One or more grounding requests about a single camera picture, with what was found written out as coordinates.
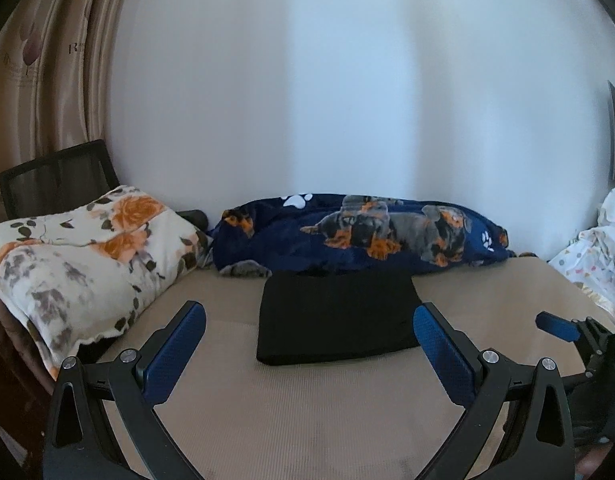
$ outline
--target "black cushion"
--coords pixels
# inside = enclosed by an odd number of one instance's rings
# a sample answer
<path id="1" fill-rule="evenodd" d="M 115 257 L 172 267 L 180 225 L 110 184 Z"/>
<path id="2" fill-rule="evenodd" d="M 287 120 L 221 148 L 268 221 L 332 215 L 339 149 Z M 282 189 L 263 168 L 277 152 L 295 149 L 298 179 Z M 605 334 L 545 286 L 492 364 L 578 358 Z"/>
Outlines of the black cushion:
<path id="1" fill-rule="evenodd" d="M 421 303 L 404 270 L 275 272 L 261 301 L 256 358 L 305 364 L 413 348 L 412 316 Z"/>

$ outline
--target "white patterned sheet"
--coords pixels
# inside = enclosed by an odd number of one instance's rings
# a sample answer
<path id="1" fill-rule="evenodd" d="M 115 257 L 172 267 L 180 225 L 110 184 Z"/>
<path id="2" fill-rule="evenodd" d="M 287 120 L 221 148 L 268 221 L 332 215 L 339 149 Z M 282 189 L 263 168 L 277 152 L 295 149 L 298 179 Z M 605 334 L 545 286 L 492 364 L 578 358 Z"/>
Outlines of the white patterned sheet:
<path id="1" fill-rule="evenodd" d="M 53 377 L 81 344 L 123 334 L 208 239 L 173 210 L 121 186 L 67 213 L 0 224 L 0 298 Z"/>
<path id="2" fill-rule="evenodd" d="M 615 321 L 615 188 L 599 209 L 599 225 L 582 231 L 549 264 Z"/>

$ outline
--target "dark pillow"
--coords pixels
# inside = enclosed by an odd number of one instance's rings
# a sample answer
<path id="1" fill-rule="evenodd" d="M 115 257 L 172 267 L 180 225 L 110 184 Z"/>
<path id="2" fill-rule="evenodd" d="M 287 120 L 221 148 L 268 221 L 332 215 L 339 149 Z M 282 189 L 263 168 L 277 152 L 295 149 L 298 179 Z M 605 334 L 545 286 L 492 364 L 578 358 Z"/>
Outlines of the dark pillow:
<path id="1" fill-rule="evenodd" d="M 361 195 L 257 200 L 223 212 L 211 234 L 214 263 L 227 274 L 314 267 L 422 274 L 511 254 L 505 229 L 471 209 Z"/>
<path id="2" fill-rule="evenodd" d="M 291 365 L 413 348 L 412 316 L 420 304 L 405 270 L 325 277 L 275 272 L 261 300 L 256 358 Z"/>

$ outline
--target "curtain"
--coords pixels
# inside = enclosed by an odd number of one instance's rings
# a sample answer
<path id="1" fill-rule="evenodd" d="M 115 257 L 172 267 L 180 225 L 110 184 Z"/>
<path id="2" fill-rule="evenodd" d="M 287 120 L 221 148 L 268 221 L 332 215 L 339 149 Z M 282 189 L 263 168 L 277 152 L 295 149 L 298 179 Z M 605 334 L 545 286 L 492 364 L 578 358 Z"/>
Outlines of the curtain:
<path id="1" fill-rule="evenodd" d="M 0 31 L 0 172 L 105 137 L 107 70 L 120 5 L 21 0 L 16 6 Z"/>

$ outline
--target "mattress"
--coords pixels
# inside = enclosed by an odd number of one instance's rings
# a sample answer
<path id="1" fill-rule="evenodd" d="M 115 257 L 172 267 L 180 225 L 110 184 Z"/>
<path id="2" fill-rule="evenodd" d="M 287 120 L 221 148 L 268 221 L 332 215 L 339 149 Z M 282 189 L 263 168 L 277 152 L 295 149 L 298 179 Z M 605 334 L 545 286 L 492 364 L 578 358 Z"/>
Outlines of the mattress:
<path id="1" fill-rule="evenodd" d="M 541 310 L 611 320 L 537 258 L 415 276 L 424 301 L 478 348 L 516 362 L 552 357 L 562 375 L 583 371 L 574 345 L 534 326 Z M 420 348 L 322 365 L 269 367 L 256 361 L 265 280 L 198 270 L 171 287 L 102 358 L 140 348 L 186 300 L 208 315 L 206 333 L 168 402 L 155 408 L 206 480 L 403 480 L 414 478 L 457 423 L 452 404 Z M 110 423 L 128 463 L 150 478 L 116 407 Z M 499 423 L 473 468 L 485 470 L 502 436 Z"/>

